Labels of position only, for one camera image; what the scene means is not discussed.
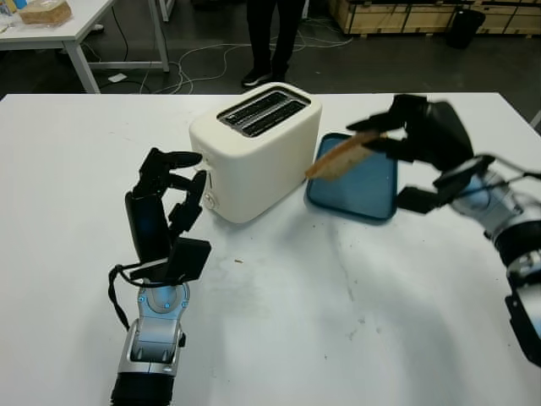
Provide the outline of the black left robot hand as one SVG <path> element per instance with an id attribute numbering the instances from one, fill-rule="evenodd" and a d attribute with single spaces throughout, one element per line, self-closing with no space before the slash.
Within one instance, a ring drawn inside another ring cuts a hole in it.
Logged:
<path id="1" fill-rule="evenodd" d="M 176 285 L 199 279 L 210 255 L 206 240 L 184 238 L 203 211 L 207 172 L 192 178 L 173 171 L 194 167 L 202 156 L 192 151 L 153 148 L 139 169 L 138 183 L 125 195 L 134 247 L 143 265 L 130 278 Z"/>

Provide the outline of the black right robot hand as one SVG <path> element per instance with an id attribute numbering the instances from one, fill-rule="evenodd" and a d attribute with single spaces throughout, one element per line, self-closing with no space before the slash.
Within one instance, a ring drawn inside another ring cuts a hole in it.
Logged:
<path id="1" fill-rule="evenodd" d="M 395 95 L 388 111 L 351 123 L 355 132 L 383 134 L 404 129 L 401 140 L 380 136 L 366 144 L 371 151 L 389 158 L 420 161 L 447 172 L 473 158 L 473 147 L 467 131 L 447 101 L 429 101 L 425 96 Z"/>

